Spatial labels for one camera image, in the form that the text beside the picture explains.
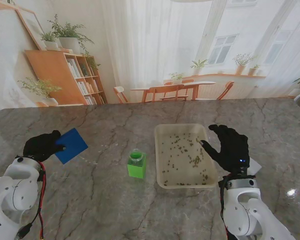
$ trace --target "green container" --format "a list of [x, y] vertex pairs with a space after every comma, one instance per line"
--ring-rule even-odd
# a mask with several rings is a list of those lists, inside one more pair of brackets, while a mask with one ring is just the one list
[[134, 149], [130, 153], [127, 167], [130, 177], [143, 179], [146, 175], [146, 154]]

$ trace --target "red cable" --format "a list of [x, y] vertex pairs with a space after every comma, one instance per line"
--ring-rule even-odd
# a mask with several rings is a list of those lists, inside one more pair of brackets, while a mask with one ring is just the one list
[[47, 175], [46, 175], [46, 169], [45, 166], [41, 163], [38, 162], [42, 168], [43, 171], [43, 180], [42, 180], [42, 188], [41, 188], [41, 197], [39, 199], [39, 219], [40, 219], [40, 223], [41, 223], [41, 229], [40, 229], [40, 239], [44, 239], [44, 221], [41, 215], [41, 209], [42, 209], [42, 205], [43, 205], [43, 200], [44, 200], [44, 195], [45, 195], [45, 191], [46, 191], [46, 185], [47, 185]]

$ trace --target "black glove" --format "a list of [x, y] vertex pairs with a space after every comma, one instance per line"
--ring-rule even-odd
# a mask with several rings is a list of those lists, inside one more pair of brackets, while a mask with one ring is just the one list
[[23, 148], [23, 156], [32, 158], [38, 162], [47, 160], [52, 154], [64, 150], [64, 145], [56, 145], [61, 134], [58, 130], [34, 136], [26, 141]]
[[247, 168], [250, 166], [248, 138], [245, 135], [240, 135], [233, 128], [228, 128], [225, 125], [210, 125], [209, 129], [214, 131], [221, 145], [220, 153], [217, 152], [211, 145], [201, 140], [200, 144], [204, 150], [215, 160], [220, 167], [232, 173], [247, 173]]

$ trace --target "picture frame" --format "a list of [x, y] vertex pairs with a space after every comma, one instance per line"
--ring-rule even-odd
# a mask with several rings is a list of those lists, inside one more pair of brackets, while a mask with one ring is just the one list
[[41, 51], [46, 51], [45, 42], [41, 40], [42, 37], [41, 35], [44, 34], [45, 32], [40, 25], [36, 13], [29, 9], [23, 8], [21, 6], [19, 6], [18, 9], [16, 9], [15, 11], [18, 14], [19, 18], [21, 19], [26, 30], [30, 34], [37, 48]]

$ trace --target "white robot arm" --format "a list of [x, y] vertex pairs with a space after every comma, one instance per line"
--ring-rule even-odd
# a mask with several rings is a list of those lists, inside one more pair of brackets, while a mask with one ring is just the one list
[[15, 239], [23, 213], [36, 203], [40, 169], [37, 161], [18, 157], [0, 177], [0, 240]]
[[226, 188], [224, 225], [237, 239], [260, 236], [260, 240], [296, 240], [261, 200], [255, 179], [229, 180]]

